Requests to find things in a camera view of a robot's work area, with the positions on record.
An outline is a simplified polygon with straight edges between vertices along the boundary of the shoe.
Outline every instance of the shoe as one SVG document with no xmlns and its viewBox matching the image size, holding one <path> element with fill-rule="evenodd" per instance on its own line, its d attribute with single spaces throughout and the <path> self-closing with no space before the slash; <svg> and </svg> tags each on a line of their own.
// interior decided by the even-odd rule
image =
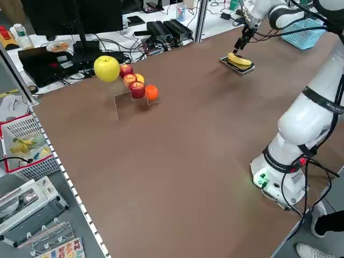
<svg viewBox="0 0 344 258">
<path fill-rule="evenodd" d="M 335 258 L 333 255 L 325 254 L 324 252 L 305 245 L 304 243 L 296 244 L 296 251 L 301 258 Z"/>
<path fill-rule="evenodd" d="M 314 206 L 314 210 L 312 211 L 313 219 L 312 219 L 311 231 L 312 231 L 312 234 L 317 238 L 324 238 L 326 235 L 326 233 L 324 235 L 319 235 L 316 232 L 316 223 L 319 217 L 324 216 L 324 215 L 327 215 L 326 209 L 323 202 L 320 202 L 316 206 Z"/>
</svg>

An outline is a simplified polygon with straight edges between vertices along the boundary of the robotic arm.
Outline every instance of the robotic arm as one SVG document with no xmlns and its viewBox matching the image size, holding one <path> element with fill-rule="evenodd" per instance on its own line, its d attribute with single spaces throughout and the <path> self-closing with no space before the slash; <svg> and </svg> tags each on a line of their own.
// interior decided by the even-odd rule
<svg viewBox="0 0 344 258">
<path fill-rule="evenodd" d="M 344 1 L 313 0 L 313 4 L 328 31 L 341 40 L 279 119 L 277 135 L 251 163 L 254 184 L 283 207 L 298 203 L 306 194 L 305 175 L 300 168 L 307 157 L 316 155 L 344 113 Z M 264 17 L 269 18 L 272 28 L 280 30 L 306 16 L 301 7 L 290 8 L 284 0 L 256 0 L 252 11 L 245 14 L 247 24 L 233 53 L 249 43 Z"/>
<path fill-rule="evenodd" d="M 271 28 L 281 30 L 290 24 L 303 20 L 305 12 L 301 9 L 293 9 L 287 6 L 284 0 L 257 0 L 252 11 L 245 13 L 248 21 L 242 30 L 242 37 L 234 45 L 233 53 L 249 43 L 265 17 L 269 18 Z"/>
</svg>

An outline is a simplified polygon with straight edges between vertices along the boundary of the clear acrylic stand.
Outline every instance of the clear acrylic stand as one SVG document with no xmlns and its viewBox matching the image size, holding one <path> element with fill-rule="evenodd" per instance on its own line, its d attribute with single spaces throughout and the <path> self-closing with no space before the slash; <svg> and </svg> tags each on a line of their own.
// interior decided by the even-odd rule
<svg viewBox="0 0 344 258">
<path fill-rule="evenodd" d="M 128 114 L 136 113 L 138 110 L 147 110 L 149 107 L 160 103 L 159 97 L 152 101 L 148 100 L 146 96 L 139 99 L 133 98 L 130 89 L 124 84 L 121 78 L 118 78 L 113 83 L 107 84 L 107 88 L 113 98 L 117 120 L 120 117 L 119 109 L 123 109 L 123 113 L 126 114 L 123 116 L 128 117 Z"/>
<path fill-rule="evenodd" d="M 45 225 L 42 226 L 40 232 L 31 235 L 27 233 L 28 241 L 31 243 L 32 251 L 31 256 L 36 257 L 47 251 L 59 247 L 61 244 L 74 239 L 74 233 L 69 222 L 59 222 L 57 218 L 54 219 L 54 224 L 50 228 Z"/>
</svg>

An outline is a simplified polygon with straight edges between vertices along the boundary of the white storage container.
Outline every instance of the white storage container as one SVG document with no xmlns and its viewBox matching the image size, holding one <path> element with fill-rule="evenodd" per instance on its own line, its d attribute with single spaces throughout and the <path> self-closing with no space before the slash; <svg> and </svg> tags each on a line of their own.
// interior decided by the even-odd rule
<svg viewBox="0 0 344 258">
<path fill-rule="evenodd" d="M 14 138 L 18 138 L 19 140 L 27 140 L 41 134 L 42 132 L 39 126 L 30 114 L 3 123 L 0 127 L 0 137 L 4 157 L 16 156 L 10 151 Z M 16 176 L 25 180 L 38 180 L 46 175 L 60 170 L 59 165 L 52 154 L 21 167 L 19 166 L 18 159 L 9 159 L 5 161 L 5 169 L 7 174 L 15 174 Z"/>
</svg>

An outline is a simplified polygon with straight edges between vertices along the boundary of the table surface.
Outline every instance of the table surface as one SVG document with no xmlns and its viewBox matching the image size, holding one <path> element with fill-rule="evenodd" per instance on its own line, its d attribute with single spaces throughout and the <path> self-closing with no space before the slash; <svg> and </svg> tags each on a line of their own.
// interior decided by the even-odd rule
<svg viewBox="0 0 344 258">
<path fill-rule="evenodd" d="M 221 10 L 223 12 L 226 12 L 226 13 L 231 13 L 234 18 L 238 18 L 238 16 L 235 13 L 233 13 L 231 10 L 229 10 L 229 8 L 228 8 L 229 4 L 230 4 L 229 2 L 227 2 L 225 5 L 223 3 L 220 3 L 217 6 L 213 6 L 211 4 L 212 4 L 211 2 L 208 4 L 208 10 L 209 11 L 207 12 L 206 21 L 205 21 L 204 28 L 203 28 L 203 38 L 208 38 L 208 37 L 211 37 L 213 35 L 216 35 L 216 34 L 219 34 L 219 33 L 222 33 L 222 32 L 225 32 L 225 31 L 228 31 L 228 30 L 235 28 L 235 26 L 233 26 L 233 20 L 224 20 L 224 19 L 220 18 Z M 134 13 L 128 14 L 127 16 L 139 16 L 145 22 L 153 22 L 156 20 L 165 21 L 165 20 L 170 20 L 170 19 L 176 18 L 177 4 L 167 5 L 167 6 L 164 6 L 164 8 L 165 8 L 165 10 L 163 12 L 154 12 L 154 13 L 134 12 Z M 193 34 L 195 34 L 197 17 L 198 17 L 198 13 L 196 13 L 196 9 L 194 9 L 194 15 L 192 13 L 190 13 L 189 11 L 187 11 L 185 21 L 182 22 L 185 26 L 188 26 L 188 28 L 193 31 Z M 119 32 L 105 32 L 105 33 L 98 33 L 97 35 L 101 39 L 111 39 L 111 40 L 114 40 L 117 43 L 121 44 L 123 47 L 131 48 L 131 47 L 138 46 L 138 44 L 141 43 L 140 40 L 135 43 L 135 41 L 137 39 L 147 38 L 147 36 L 136 37 L 136 36 L 134 36 L 134 32 L 135 31 L 145 31 L 145 30 L 147 30 L 146 24 L 141 24 L 141 25 L 130 27 L 127 31 L 127 34 L 125 34 L 125 35 L 121 35 Z M 35 47 L 45 46 L 48 43 L 45 36 L 30 35 L 30 37 L 31 37 L 32 42 L 33 42 Z M 71 35 L 57 36 L 55 41 L 67 40 L 67 39 L 71 40 L 72 39 Z M 73 40 L 74 41 L 80 40 L 79 35 L 73 35 Z M 97 40 L 97 37 L 95 35 L 88 34 L 87 40 Z M 192 40 L 186 40 L 183 43 L 186 45 L 190 42 L 192 42 Z M 119 47 L 115 44 L 108 43 L 108 42 L 103 42 L 103 43 L 104 43 L 106 49 L 108 49 L 108 50 L 126 51 L 126 49 L 124 49 L 124 48 L 119 49 Z M 8 51 L 8 54 L 9 54 L 11 60 L 13 61 L 13 63 L 15 64 L 16 68 L 18 69 L 18 71 L 21 72 L 20 74 L 21 74 L 22 78 L 24 79 L 24 82 L 27 85 L 34 84 L 32 79 L 29 76 L 27 76 L 26 73 L 23 71 L 23 65 L 22 65 L 22 63 L 18 57 L 18 51 L 19 50 L 21 50 L 21 48 L 10 50 L 10 51 Z M 141 55 L 141 53 L 133 53 L 132 54 L 132 57 L 134 58 L 133 62 L 135 62 L 135 59 L 138 58 L 140 55 Z M 73 75 L 73 78 L 82 78 L 82 77 L 83 76 L 81 74 Z M 77 82 L 75 80 L 66 80 L 66 81 L 68 81 L 71 84 Z M 64 87 L 63 83 L 55 82 L 55 83 L 52 83 L 50 85 L 47 85 L 47 86 L 41 88 L 38 93 L 39 94 L 45 94 L 47 92 L 50 92 L 50 91 L 53 91 L 53 90 L 56 90 L 56 89 L 59 89 L 62 87 Z"/>
<path fill-rule="evenodd" d="M 249 164 L 336 37 L 303 52 L 280 39 L 249 44 L 242 55 L 256 68 L 239 76 L 219 58 L 240 33 L 135 63 L 160 89 L 161 103 L 148 111 L 116 120 L 111 84 L 97 78 L 43 95 L 34 107 L 112 257 L 266 258 L 298 221 L 262 196 Z M 317 156 L 336 171 L 342 130 Z M 309 174 L 316 198 L 326 180 Z"/>
</svg>

